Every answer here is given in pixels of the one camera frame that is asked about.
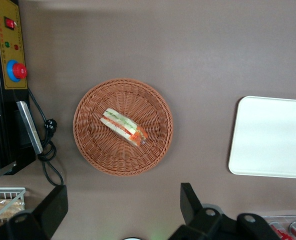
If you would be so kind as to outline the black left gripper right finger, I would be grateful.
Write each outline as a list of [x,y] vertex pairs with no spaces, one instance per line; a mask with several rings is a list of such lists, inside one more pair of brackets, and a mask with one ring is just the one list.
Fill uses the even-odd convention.
[[170,237],[171,240],[236,240],[236,221],[211,204],[202,204],[191,184],[180,186],[180,209],[185,224]]

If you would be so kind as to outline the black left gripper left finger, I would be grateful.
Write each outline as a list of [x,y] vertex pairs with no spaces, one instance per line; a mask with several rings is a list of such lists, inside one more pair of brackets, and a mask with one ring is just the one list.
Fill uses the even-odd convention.
[[32,211],[22,211],[5,225],[4,240],[50,240],[68,212],[67,186],[56,186]]

